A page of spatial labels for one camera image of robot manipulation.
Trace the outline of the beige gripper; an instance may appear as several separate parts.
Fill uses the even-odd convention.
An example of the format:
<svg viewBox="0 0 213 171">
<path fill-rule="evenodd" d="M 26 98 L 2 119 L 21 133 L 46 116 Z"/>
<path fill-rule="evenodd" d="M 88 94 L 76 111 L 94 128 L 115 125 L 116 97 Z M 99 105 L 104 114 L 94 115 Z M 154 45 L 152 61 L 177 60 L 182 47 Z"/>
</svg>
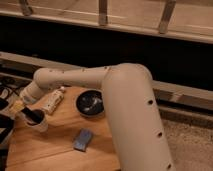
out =
<svg viewBox="0 0 213 171">
<path fill-rule="evenodd" d="M 25 107 L 25 104 L 22 100 L 16 100 L 11 107 L 9 108 L 11 114 L 16 115 L 19 112 L 23 112 L 28 118 L 30 118 L 35 123 L 40 123 L 41 119 L 29 108 Z"/>
</svg>

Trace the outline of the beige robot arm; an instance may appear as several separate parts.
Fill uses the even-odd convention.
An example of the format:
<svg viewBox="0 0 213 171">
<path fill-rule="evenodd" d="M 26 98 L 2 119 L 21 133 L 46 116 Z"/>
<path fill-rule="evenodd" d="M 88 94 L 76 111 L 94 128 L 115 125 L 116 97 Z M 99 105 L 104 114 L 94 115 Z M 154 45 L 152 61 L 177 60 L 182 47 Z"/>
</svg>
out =
<svg viewBox="0 0 213 171">
<path fill-rule="evenodd" d="M 152 82 L 150 71 L 141 64 L 77 70 L 41 68 L 10 111 L 19 113 L 61 86 L 99 89 L 121 171 L 176 171 Z"/>
</svg>

